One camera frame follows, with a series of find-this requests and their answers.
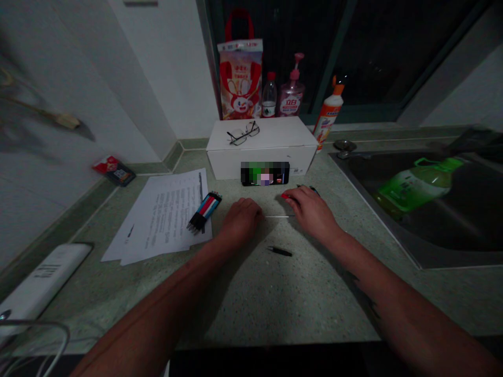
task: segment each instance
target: countertop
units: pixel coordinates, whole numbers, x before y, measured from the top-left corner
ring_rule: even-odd
[[[370,142],[358,150],[417,149],[425,141]],[[265,215],[289,212],[279,194],[296,184],[316,187],[341,227],[411,284],[456,323],[475,336],[503,334],[503,269],[469,268],[419,271],[328,156],[326,144],[306,176],[288,185],[242,187],[239,180],[217,181],[204,150],[185,151],[175,173],[206,168],[209,190],[223,194],[212,216],[213,234],[231,204],[251,197]],[[187,262],[190,251],[161,255],[121,267],[100,262],[115,232],[148,180],[139,176],[120,188],[79,233],[75,242],[92,242],[84,260],[47,310],[44,320],[70,327],[68,352],[87,352],[128,310]],[[292,258],[271,253],[275,245]],[[184,332],[179,349],[333,343],[379,340],[379,336],[327,253],[306,238],[295,218],[268,218],[249,248],[225,266]],[[57,330],[31,330],[18,338],[17,353],[59,342]],[[50,347],[38,349],[47,352]]]

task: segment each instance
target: orange cap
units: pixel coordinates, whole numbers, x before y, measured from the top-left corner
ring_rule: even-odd
[[[344,85],[337,84],[337,76],[332,78],[332,87],[334,88],[334,95],[341,95],[344,90]]]
[[[341,95],[343,90],[344,90],[343,84],[336,85],[334,88],[334,95]]]

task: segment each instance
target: plastic bag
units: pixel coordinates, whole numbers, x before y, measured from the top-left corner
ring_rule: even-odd
[[[231,41],[233,17],[248,19],[248,37]],[[222,117],[227,119],[260,118],[262,93],[262,40],[254,39],[248,11],[235,9],[225,25],[225,43],[220,52],[220,96]]]

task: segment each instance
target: green plastic bottle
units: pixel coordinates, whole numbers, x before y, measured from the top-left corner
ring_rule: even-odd
[[[424,161],[433,165],[421,165]],[[377,203],[395,220],[447,194],[452,186],[452,172],[463,165],[463,162],[456,158],[442,162],[422,158],[414,165],[415,168],[395,175],[373,195]]]

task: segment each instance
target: phone screen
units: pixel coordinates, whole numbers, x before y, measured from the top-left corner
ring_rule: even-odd
[[[287,184],[289,173],[289,162],[241,163],[241,183],[243,186]]]

